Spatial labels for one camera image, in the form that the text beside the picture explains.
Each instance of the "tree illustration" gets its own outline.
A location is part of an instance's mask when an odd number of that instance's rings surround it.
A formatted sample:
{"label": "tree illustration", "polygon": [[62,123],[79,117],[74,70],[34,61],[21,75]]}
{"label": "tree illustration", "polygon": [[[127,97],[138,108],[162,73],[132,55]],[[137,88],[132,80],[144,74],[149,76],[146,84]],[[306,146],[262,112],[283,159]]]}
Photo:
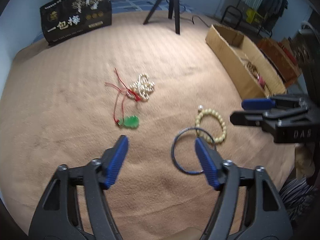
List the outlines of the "tree illustration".
{"label": "tree illustration", "polygon": [[81,8],[83,6],[92,5],[90,8],[92,10],[96,10],[98,8],[99,2],[101,2],[101,1],[103,1],[103,0],[75,0],[72,3],[72,7],[73,7],[73,9],[78,9],[79,13],[81,13]]}

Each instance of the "tan bedsheet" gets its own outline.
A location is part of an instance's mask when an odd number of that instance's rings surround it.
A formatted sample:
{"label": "tan bedsheet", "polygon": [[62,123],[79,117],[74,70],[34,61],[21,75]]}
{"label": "tan bedsheet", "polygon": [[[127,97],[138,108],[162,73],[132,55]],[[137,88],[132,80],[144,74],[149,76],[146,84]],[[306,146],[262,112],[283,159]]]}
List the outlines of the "tan bedsheet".
{"label": "tan bedsheet", "polygon": [[[223,158],[247,168],[265,166],[278,188],[289,175],[292,145],[275,145],[258,128],[229,122],[241,99],[205,43],[207,27],[182,20],[179,36],[165,12],[156,12],[144,26],[145,16],[115,14],[112,26],[52,48],[41,40],[17,54],[0,101],[0,187],[25,232],[56,167],[85,165],[121,134],[129,137],[130,148],[106,196],[124,239],[159,239],[189,226],[203,230],[218,193],[204,175],[182,174],[170,159],[174,136],[194,125],[198,105],[216,109],[227,122],[227,139],[218,146]],[[140,118],[136,130],[119,129],[113,122],[116,90],[104,82],[119,84],[114,67],[127,84],[141,72],[156,83],[148,102],[125,101],[125,114]],[[210,117],[203,127],[215,136],[221,132]],[[196,170],[194,139],[193,133],[183,138],[176,155],[184,167]],[[240,194],[239,211],[242,201]],[[233,231],[240,218],[237,212]]]}

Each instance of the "beige blanket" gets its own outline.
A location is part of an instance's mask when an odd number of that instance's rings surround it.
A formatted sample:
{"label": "beige blanket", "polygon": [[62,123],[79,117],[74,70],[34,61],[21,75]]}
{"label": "beige blanket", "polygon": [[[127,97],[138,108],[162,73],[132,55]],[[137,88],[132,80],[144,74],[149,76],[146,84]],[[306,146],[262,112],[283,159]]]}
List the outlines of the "beige blanket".
{"label": "beige blanket", "polygon": [[[123,238],[159,239],[189,226],[203,230],[218,193],[204,175],[182,174],[170,158],[174,136],[194,125],[198,105],[216,109],[227,123],[226,141],[218,146],[223,158],[246,168],[265,166],[278,188],[292,170],[292,145],[275,145],[258,128],[229,122],[241,99],[205,43],[208,28],[198,20],[195,25],[181,20],[176,35],[165,12],[156,12],[149,25],[142,25],[145,16],[116,14],[112,26],[52,48],[41,40],[17,54],[0,101],[0,187],[25,232],[57,166],[85,165],[121,134],[129,137],[130,147],[106,197]],[[120,129],[113,121],[116,90],[104,83],[120,85],[115,67],[126,84],[141,72],[156,84],[148,102],[125,101],[125,115],[140,118],[136,130]],[[116,115],[121,116],[120,108]],[[214,136],[221,133],[210,117],[202,126]],[[194,139],[190,132],[176,148],[177,159],[191,170],[200,168]],[[80,200],[90,231],[83,192]],[[242,207],[240,194],[233,231]]]}

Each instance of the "blue gripper pad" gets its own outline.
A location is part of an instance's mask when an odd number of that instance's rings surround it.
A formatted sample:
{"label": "blue gripper pad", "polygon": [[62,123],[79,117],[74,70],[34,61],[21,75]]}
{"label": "blue gripper pad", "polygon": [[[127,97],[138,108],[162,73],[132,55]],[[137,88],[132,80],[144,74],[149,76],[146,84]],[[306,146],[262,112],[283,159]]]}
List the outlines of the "blue gripper pad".
{"label": "blue gripper pad", "polygon": [[195,148],[196,148],[196,154],[201,163],[201,166],[204,171],[205,177],[207,178],[208,184],[211,187],[214,187],[215,190],[218,190],[220,187],[220,183],[218,181],[217,167],[214,165],[213,160],[211,159],[209,153],[205,149],[199,137],[196,139]]}
{"label": "blue gripper pad", "polygon": [[241,106],[244,110],[270,110],[276,103],[268,98],[251,98],[243,100]]}
{"label": "blue gripper pad", "polygon": [[105,169],[106,180],[104,181],[104,184],[106,185],[107,189],[109,189],[116,182],[120,168],[128,152],[128,145],[128,138],[124,136],[118,147],[113,148],[113,157]]}

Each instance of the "screw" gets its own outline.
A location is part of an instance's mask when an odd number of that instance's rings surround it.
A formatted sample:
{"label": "screw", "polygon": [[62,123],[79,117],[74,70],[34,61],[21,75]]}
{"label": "screw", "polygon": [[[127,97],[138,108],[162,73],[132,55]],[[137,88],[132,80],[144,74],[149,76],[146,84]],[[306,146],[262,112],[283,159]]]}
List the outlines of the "screw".
{"label": "screw", "polygon": [[257,166],[256,171],[263,172],[266,168],[263,166]]}
{"label": "screw", "polygon": [[68,168],[67,165],[62,164],[58,166],[58,171],[65,171],[67,168]]}
{"label": "screw", "polygon": [[233,162],[231,160],[225,160],[225,162],[223,163],[223,165],[225,166],[231,166],[233,164]]}
{"label": "screw", "polygon": [[101,164],[101,160],[100,160],[100,159],[93,159],[93,160],[91,161],[91,163],[92,163],[93,165],[100,165],[100,164]]}
{"label": "screw", "polygon": [[198,113],[200,113],[204,109],[203,106],[198,106]]}

